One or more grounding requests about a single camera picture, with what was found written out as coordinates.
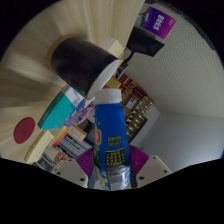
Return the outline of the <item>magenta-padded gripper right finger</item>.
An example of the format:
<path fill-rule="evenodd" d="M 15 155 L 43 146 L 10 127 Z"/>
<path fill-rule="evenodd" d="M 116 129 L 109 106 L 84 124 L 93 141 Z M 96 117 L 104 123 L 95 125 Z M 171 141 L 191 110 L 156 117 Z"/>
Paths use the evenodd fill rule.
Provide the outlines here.
<path fill-rule="evenodd" d="M 132 188 L 146 186 L 172 173 L 158 156 L 148 156 L 133 145 L 130 145 L 129 149 L 131 153 L 130 184 Z"/>

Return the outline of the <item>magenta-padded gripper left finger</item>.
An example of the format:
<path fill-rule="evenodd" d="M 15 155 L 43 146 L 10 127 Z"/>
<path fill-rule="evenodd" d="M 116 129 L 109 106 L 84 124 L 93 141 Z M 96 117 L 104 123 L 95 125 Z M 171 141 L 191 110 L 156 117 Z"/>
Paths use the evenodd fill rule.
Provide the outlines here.
<path fill-rule="evenodd" d="M 84 188 L 93 188 L 97 181 L 93 163 L 94 148 L 86 150 L 76 159 L 68 158 L 55 174 Z"/>

